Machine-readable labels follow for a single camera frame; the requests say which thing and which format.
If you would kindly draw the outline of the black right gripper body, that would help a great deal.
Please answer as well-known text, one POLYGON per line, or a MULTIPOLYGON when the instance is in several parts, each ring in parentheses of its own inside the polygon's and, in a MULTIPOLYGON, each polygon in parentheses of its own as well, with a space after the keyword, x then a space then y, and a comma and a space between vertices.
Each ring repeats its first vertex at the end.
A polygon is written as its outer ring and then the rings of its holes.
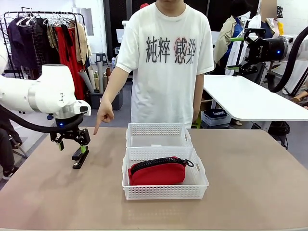
POLYGON ((252 64, 280 61, 286 56, 286 53, 287 42, 281 37, 258 38, 249 44, 249 62, 252 64))

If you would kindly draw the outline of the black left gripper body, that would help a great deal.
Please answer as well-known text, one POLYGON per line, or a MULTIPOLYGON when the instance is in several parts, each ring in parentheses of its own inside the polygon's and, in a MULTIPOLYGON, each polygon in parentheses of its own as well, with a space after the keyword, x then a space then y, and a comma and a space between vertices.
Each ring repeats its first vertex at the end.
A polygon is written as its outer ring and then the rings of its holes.
POLYGON ((52 137, 60 134, 63 137, 79 137, 79 124, 83 121, 83 115, 75 115, 70 118, 56 118, 56 131, 51 133, 52 137))

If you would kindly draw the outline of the person's right hand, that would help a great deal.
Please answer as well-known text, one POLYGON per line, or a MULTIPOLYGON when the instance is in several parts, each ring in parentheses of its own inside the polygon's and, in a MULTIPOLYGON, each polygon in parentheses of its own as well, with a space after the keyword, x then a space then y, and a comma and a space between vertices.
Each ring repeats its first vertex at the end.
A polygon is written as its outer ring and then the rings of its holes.
POLYGON ((96 126, 94 128, 93 135, 97 134, 102 122, 110 123, 114 117, 115 116, 111 102, 108 99, 102 98, 99 110, 97 112, 96 126))

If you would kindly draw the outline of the person's left hand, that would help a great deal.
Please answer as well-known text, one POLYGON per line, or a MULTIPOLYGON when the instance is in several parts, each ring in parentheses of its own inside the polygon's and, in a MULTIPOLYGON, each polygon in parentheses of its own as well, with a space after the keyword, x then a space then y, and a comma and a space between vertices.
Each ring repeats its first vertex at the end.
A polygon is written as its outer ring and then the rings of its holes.
POLYGON ((192 123, 191 128, 192 128, 192 129, 194 129, 194 128, 195 128, 195 129, 200 129, 201 123, 202 123, 202 120, 201 120, 201 116, 199 115, 198 118, 197 118, 197 120, 196 120, 195 122, 192 123))

